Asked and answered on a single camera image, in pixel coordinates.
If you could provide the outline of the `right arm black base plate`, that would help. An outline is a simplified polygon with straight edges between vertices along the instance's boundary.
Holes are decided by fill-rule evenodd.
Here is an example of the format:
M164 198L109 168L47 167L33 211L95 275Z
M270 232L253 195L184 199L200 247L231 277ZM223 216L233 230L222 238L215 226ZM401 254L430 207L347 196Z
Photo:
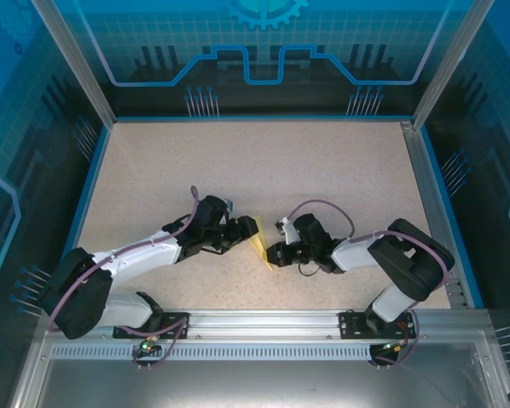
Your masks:
M349 309L338 314L338 328L342 340L400 340L417 337L413 315L404 312L391 322L376 314Z

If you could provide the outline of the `aluminium mounting rail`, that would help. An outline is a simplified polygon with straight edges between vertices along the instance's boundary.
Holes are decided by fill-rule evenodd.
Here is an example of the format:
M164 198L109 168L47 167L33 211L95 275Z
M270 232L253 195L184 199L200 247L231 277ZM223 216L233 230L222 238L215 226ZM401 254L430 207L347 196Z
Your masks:
M472 343L495 336L484 309L416 309L416 334L429 343ZM191 310L186 340L200 343L336 342L337 310Z

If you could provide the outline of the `aluminium frame post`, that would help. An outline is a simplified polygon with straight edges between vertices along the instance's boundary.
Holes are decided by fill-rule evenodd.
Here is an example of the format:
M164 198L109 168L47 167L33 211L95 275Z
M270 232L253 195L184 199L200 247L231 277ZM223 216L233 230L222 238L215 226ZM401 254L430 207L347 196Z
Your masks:
M108 130L111 130L116 123L116 116L54 1L31 0L31 4L48 29L99 119Z
M446 85L456 68L464 58L468 47L489 13L495 0L473 0L465 14L456 35L450 42L443 59L440 61L432 80L421 97L411 120L411 130L420 133L425 121L436 106Z

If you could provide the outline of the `blue table border trim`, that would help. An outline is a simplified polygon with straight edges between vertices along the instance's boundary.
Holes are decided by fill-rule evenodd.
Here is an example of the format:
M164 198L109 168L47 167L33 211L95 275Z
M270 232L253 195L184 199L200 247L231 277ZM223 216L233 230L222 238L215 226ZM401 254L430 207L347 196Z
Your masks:
M188 213L190 187L229 198L237 215L260 217L268 243L293 209L313 213L333 235L365 235L405 218L430 233L400 124L405 119L120 120L101 136L67 241L104 251L153 234ZM464 269L445 181L421 131ZM388 284L376 267L306 278L270 271L248 243L203 253L120 287L148 292L168 309L362 309ZM450 309L444 288L424 303Z

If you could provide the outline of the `yellow paper sheet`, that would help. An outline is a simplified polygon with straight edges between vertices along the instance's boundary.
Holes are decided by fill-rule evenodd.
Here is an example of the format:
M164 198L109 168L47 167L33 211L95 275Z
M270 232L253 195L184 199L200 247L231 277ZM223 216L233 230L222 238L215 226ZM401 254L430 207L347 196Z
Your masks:
M267 242L264 235L262 220L260 217L255 217L254 220L258 227L258 232L257 234L251 236L248 241L252 245L252 248L255 250L257 255L262 259L265 266L270 271L274 271L275 266L268 261L268 257L266 254Z

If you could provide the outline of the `connector with green light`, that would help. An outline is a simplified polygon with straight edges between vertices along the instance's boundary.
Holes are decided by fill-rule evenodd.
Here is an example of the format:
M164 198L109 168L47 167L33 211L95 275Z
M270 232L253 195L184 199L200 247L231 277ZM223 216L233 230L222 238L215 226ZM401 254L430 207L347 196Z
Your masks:
M140 343L139 348L135 352L135 356L137 358L145 358L158 354L162 350L162 346L158 344L159 339L158 336L147 337Z
M406 347L409 343L408 339L400 339L391 343L383 344L379 349L379 353L398 353L401 349Z

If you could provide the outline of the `blue printed gear panel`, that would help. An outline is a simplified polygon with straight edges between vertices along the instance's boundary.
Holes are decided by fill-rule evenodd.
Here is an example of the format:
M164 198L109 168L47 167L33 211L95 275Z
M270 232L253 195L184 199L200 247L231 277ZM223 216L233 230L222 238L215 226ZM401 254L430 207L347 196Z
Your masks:
M116 116L409 116L461 0L56 0Z

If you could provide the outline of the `aluminium side rail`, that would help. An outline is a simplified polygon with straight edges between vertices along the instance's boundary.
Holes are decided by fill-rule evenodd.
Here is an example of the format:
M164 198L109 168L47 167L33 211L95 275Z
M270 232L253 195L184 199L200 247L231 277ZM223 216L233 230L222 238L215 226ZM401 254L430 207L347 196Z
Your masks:
M464 269L461 257L447 218L445 205L427 147L422 135L414 130L409 121L402 122L400 126L431 236L443 247L446 247L455 259L455 265L450 270L447 282L444 284L446 296L453 309L470 309L472 308L471 296L463 282Z

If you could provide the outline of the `blue printed side panel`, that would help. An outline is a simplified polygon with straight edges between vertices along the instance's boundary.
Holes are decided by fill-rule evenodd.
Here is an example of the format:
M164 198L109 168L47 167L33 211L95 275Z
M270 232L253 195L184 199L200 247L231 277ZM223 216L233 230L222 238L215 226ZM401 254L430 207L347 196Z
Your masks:
M425 127L469 289L510 376L510 0L493 0Z
M9 408L104 129L32 0L0 0L0 408Z

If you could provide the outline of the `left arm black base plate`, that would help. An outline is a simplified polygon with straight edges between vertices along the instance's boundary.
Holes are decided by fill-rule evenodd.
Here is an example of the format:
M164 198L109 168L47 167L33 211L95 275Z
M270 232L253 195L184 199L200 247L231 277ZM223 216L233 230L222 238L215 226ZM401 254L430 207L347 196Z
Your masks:
M185 325L179 332L178 338L186 339L187 334L188 334L188 329L189 329L189 323L190 323L190 314L184 313L184 312L163 312L163 313L153 314L146 323L144 323L139 328L135 328L134 330L136 332L152 333L152 332L162 331L163 329L165 329L167 327L174 326L172 329L170 329L168 331L164 331L163 333L161 333L159 335L160 339L172 340L178 332L179 322L182 319L185 319ZM116 326L113 329L112 336L115 339L142 338L142 336L132 333L132 328L130 328L128 331L126 331L124 328L122 328L120 326Z

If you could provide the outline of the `metal sheet tray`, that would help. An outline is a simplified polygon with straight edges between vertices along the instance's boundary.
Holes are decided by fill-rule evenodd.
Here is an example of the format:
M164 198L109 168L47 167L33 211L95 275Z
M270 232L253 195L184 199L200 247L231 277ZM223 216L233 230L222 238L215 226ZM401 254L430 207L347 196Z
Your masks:
M132 360L52 360L59 343L134 345L107 337L34 343L5 408L510 408L510 376L484 337L420 343L406 362L393 366L166 359L139 369Z

